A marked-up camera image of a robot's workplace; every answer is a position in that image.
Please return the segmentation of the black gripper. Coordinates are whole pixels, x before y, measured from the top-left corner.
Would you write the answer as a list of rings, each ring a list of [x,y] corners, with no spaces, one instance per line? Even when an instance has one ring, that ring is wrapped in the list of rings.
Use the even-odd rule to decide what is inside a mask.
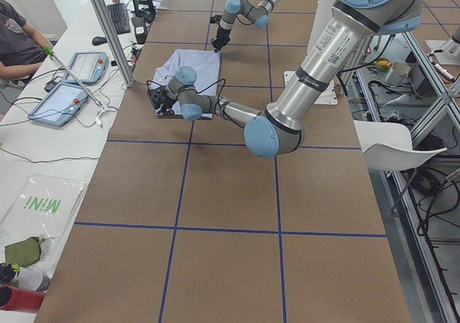
[[[211,40],[211,44],[214,47],[213,51],[218,53],[230,40],[231,24],[223,19],[220,14],[213,15],[210,18],[210,23],[218,25],[216,36]]]
[[[177,99],[169,97],[166,93],[156,94],[157,115],[160,116],[173,116],[175,112],[173,110],[173,105],[178,101]]]

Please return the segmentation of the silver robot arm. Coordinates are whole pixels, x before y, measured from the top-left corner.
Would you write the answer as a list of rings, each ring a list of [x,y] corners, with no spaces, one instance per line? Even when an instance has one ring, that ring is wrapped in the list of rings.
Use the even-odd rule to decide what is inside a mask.
[[[394,35],[415,29],[423,0],[335,0],[331,20],[314,47],[288,81],[277,101],[259,111],[196,91],[197,74],[179,68],[166,84],[158,83],[147,96],[154,109],[172,115],[178,104],[184,119],[215,114],[240,126],[250,152],[260,158],[291,153],[304,140],[303,117],[328,88],[357,45],[371,35]]]
[[[249,0],[226,0],[222,14],[216,14],[210,18],[211,24],[217,24],[216,36],[211,40],[215,52],[220,51],[230,41],[230,34],[234,22],[239,16],[262,29],[267,26],[269,15],[280,0],[261,0],[255,6]]]

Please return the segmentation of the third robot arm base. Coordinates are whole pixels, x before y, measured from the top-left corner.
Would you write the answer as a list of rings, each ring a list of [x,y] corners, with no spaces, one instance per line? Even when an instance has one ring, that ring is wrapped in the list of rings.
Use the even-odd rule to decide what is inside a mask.
[[[443,65],[459,66],[459,28],[449,40],[426,40],[430,49],[427,54],[433,67],[447,80],[454,82],[455,78],[443,67]]]

